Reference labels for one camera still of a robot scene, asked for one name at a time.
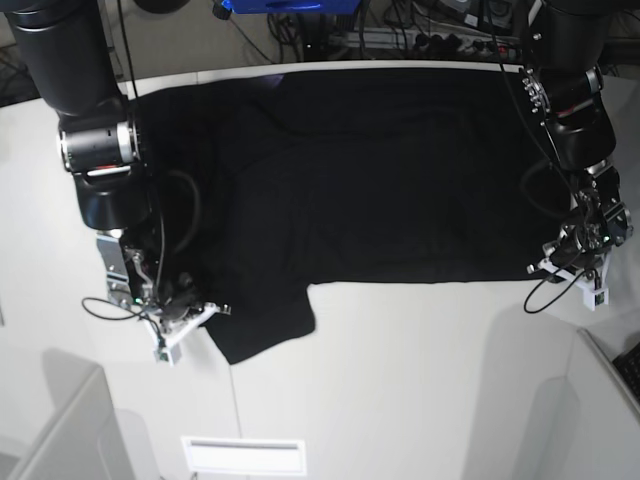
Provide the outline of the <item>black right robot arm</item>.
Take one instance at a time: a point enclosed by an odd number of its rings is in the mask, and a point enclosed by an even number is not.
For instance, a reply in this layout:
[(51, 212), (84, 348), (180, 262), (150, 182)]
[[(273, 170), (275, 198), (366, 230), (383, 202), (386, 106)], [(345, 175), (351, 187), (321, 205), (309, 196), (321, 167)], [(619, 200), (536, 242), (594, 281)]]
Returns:
[(186, 231), (171, 245), (138, 103), (119, 89), (99, 6), (94, 1), (4, 1), (28, 73), (56, 112), (57, 152), (73, 178), (84, 224), (96, 233), (106, 270), (106, 303), (146, 324), (157, 361), (174, 364), (181, 344), (227, 305), (204, 300), (192, 276), (168, 260), (186, 250), (202, 219), (192, 176)]

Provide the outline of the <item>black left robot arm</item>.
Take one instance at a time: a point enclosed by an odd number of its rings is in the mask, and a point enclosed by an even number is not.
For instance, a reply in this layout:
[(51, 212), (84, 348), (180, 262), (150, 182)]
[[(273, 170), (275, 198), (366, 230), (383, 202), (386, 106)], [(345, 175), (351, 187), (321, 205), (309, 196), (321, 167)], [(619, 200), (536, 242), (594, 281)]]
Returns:
[(571, 210), (538, 268), (583, 292), (590, 309), (609, 301), (611, 251), (632, 235), (612, 164), (614, 130), (598, 65), (618, 1), (530, 1), (522, 30), (522, 83), (541, 117), (552, 163), (568, 181)]

